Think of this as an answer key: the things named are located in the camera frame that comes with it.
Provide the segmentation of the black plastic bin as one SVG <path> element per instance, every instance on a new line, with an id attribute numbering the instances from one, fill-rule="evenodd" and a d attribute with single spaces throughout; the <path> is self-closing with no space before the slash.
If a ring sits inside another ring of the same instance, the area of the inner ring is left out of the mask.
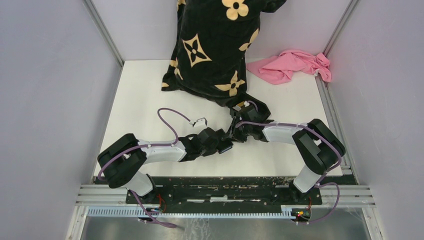
<path id="1" fill-rule="evenodd" d="M 232 109 L 233 106 L 243 101 L 248 101 L 250 106 L 243 108 L 241 111 L 234 111 Z M 242 121 L 263 123 L 271 115 L 268 106 L 264 102 L 245 92 L 232 97 L 227 103 L 227 106 L 230 108 L 230 114 L 232 115 L 232 113 L 238 113 L 239 119 Z"/>

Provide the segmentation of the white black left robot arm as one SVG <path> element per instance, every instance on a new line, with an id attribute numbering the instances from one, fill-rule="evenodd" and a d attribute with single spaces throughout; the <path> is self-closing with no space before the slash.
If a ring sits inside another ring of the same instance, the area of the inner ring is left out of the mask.
<path id="1" fill-rule="evenodd" d="M 177 137 L 170 141 L 145 141 L 127 133 L 101 152 L 97 161 L 101 167 L 97 178 L 111 189 L 126 188 L 149 204 L 156 200 L 157 187 L 153 178 L 141 173 L 140 168 L 159 162 L 181 163 L 199 157 L 222 154 L 233 147 L 224 138 L 223 129 L 210 127 L 200 133 Z"/>

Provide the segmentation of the black leather card holder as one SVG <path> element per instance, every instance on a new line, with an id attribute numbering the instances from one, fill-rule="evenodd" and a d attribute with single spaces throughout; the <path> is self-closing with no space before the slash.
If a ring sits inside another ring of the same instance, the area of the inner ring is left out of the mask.
<path id="1" fill-rule="evenodd" d="M 217 144 L 217 152 L 223 154 L 233 147 L 233 142 L 229 138 L 221 138 Z"/>

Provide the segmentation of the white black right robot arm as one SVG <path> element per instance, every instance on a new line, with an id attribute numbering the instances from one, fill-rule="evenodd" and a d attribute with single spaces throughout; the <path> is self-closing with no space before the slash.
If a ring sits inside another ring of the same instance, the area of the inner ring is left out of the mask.
<path id="1" fill-rule="evenodd" d="M 297 147 L 304 166 L 290 183 L 289 199 L 302 204 L 309 191 L 318 186 L 325 175 L 341 164 L 346 148 L 320 119 L 308 123 L 283 123 L 269 119 L 267 111 L 249 102 L 230 109 L 231 125 L 224 139 L 246 142 L 248 137 L 265 143 L 284 143 Z"/>

